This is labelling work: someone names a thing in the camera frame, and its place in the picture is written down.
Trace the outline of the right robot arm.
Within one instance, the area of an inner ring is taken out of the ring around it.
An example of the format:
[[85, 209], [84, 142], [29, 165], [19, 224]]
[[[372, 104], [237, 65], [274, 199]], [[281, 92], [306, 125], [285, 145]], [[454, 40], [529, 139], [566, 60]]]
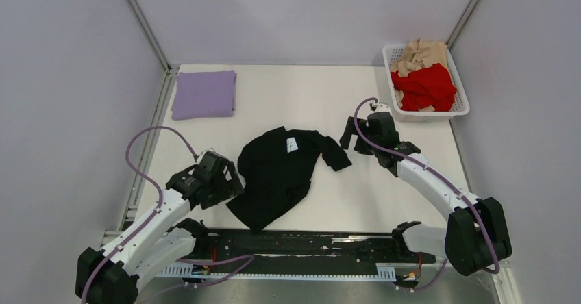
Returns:
[[409, 141], [402, 141], [388, 112], [374, 112], [366, 119], [350, 116], [340, 138], [342, 149], [355, 140], [354, 150], [370, 155], [394, 177], [419, 192], [445, 219], [445, 227], [419, 221], [399, 224], [393, 230], [391, 251], [400, 261], [417, 253], [446, 259], [461, 275], [480, 270], [493, 272], [512, 255], [512, 244], [502, 204], [461, 190], [444, 177]]

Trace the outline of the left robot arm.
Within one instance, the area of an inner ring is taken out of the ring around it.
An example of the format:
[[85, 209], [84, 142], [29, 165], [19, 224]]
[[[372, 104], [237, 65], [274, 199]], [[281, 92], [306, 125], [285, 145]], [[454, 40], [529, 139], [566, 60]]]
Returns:
[[77, 260], [75, 294], [82, 303], [135, 303], [140, 291], [167, 266], [190, 255], [204, 257], [210, 240], [187, 218], [244, 192], [233, 161], [205, 151], [171, 176], [158, 200], [123, 233]]

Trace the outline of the black t shirt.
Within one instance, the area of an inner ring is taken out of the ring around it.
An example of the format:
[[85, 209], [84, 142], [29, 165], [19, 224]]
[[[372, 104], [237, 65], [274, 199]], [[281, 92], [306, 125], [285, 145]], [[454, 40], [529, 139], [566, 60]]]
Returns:
[[352, 165], [337, 141], [316, 130], [281, 126], [254, 138], [237, 159], [244, 193], [228, 209], [252, 232], [262, 231], [306, 198], [320, 157], [335, 172]]

